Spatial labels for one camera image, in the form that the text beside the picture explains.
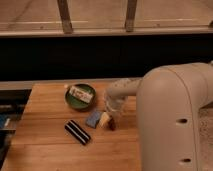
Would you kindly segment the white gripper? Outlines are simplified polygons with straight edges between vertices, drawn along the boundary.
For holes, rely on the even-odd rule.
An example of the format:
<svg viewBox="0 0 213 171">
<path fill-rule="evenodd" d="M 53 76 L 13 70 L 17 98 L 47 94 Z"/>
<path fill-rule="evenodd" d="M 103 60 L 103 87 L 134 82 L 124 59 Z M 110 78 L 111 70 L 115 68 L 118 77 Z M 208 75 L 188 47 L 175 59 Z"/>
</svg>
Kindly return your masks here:
<svg viewBox="0 0 213 171">
<path fill-rule="evenodd" d="M 105 106 L 106 106 L 107 112 L 103 112 L 100 117 L 99 125 L 101 128 L 104 128 L 106 126 L 106 124 L 110 121 L 110 119 L 111 119 L 110 115 L 118 116 L 122 113 L 122 109 L 123 109 L 125 102 L 126 102 L 125 98 L 114 99 L 111 97 L 106 97 Z"/>
</svg>

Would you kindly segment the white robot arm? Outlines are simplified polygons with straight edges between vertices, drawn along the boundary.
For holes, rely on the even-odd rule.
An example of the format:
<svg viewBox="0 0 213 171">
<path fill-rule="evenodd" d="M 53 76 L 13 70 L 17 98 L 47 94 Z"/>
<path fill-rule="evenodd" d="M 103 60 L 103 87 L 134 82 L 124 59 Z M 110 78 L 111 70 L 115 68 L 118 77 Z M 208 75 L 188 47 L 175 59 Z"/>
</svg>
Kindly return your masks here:
<svg viewBox="0 0 213 171">
<path fill-rule="evenodd" d="M 107 86 L 108 114 L 136 98 L 142 171 L 202 171 L 199 110 L 213 102 L 213 65 L 188 63 L 152 69 Z"/>
</svg>

